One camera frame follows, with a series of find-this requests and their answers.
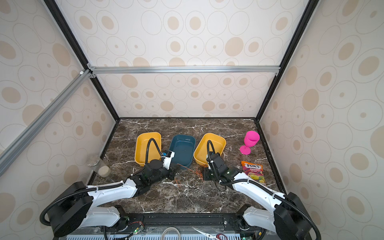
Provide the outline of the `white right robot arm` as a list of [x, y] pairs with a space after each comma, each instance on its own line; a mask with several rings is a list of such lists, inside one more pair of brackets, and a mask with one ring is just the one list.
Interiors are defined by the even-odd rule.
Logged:
[[274, 191], [241, 170], [229, 168], [218, 153], [208, 151], [207, 162], [219, 185], [248, 196], [264, 208], [257, 210], [250, 206], [244, 210], [241, 218], [248, 226], [274, 232], [281, 240], [310, 240], [311, 230], [317, 240], [322, 239], [320, 230], [297, 195]]

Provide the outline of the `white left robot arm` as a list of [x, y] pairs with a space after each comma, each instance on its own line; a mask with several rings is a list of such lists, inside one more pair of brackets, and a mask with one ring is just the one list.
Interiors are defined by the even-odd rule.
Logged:
[[180, 165], [152, 160], [140, 171], [118, 183], [85, 186], [72, 184], [50, 203], [40, 214], [42, 225], [50, 226], [56, 238], [64, 237], [77, 229], [103, 226], [120, 232], [128, 228], [129, 216], [123, 207], [104, 204], [141, 196], [167, 178], [173, 180]]

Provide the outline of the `right yellow plastic bin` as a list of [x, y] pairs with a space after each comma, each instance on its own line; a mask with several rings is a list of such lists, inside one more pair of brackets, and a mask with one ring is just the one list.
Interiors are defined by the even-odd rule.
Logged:
[[212, 149], [212, 146], [209, 146], [210, 154], [212, 154], [213, 151], [215, 151], [215, 153], [218, 153], [221, 155], [227, 143], [226, 140], [219, 135], [216, 135], [213, 133], [205, 134], [203, 138], [200, 140], [194, 152], [194, 159], [196, 163], [200, 166], [208, 166], [208, 163], [207, 163], [207, 158], [208, 158], [207, 142], [208, 141], [211, 141], [214, 147]]

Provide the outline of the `orange candy bag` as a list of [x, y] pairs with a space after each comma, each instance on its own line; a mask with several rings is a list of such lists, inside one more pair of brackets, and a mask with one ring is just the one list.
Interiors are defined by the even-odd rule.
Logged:
[[262, 165], [242, 161], [243, 172], [254, 181], [265, 185], [264, 169]]

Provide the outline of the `teal plastic bin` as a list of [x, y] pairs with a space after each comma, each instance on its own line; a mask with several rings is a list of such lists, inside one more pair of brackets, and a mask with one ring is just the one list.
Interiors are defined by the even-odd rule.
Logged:
[[189, 168], [193, 161], [196, 140], [188, 135], [176, 135], [173, 137], [169, 150], [174, 152], [171, 165], [182, 165]]

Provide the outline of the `pink plastic goblet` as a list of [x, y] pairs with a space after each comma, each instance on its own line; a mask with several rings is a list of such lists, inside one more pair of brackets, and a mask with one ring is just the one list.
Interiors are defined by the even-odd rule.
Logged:
[[254, 147], [260, 140], [260, 135], [255, 131], [248, 131], [244, 138], [244, 145], [240, 147], [240, 152], [243, 155], [249, 155], [251, 148]]

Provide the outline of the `clear jar with powder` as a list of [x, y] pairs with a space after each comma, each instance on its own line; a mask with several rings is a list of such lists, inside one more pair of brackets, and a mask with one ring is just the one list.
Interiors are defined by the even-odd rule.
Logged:
[[108, 177], [111, 173], [111, 169], [97, 155], [90, 156], [87, 159], [86, 164], [102, 178]]

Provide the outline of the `horizontal aluminium bar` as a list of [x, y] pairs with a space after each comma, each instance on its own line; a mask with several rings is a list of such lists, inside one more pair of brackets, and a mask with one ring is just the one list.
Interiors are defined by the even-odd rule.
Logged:
[[95, 74], [278, 73], [279, 66], [91, 67]]

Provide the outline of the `diagonal aluminium bar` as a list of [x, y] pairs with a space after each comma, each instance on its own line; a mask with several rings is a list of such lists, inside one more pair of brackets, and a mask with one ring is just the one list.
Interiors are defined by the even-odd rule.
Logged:
[[1, 175], [3, 175], [37, 134], [56, 115], [73, 93], [89, 79], [90, 70], [83, 70], [77, 77], [45, 108], [41, 114], [5, 149], [1, 154]]

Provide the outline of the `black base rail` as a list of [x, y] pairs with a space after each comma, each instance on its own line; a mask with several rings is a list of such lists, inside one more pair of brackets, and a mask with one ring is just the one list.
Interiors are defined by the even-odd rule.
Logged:
[[203, 214], [126, 214], [111, 229], [132, 232], [134, 227], [221, 227], [239, 234], [260, 232], [261, 227], [248, 226], [235, 213]]

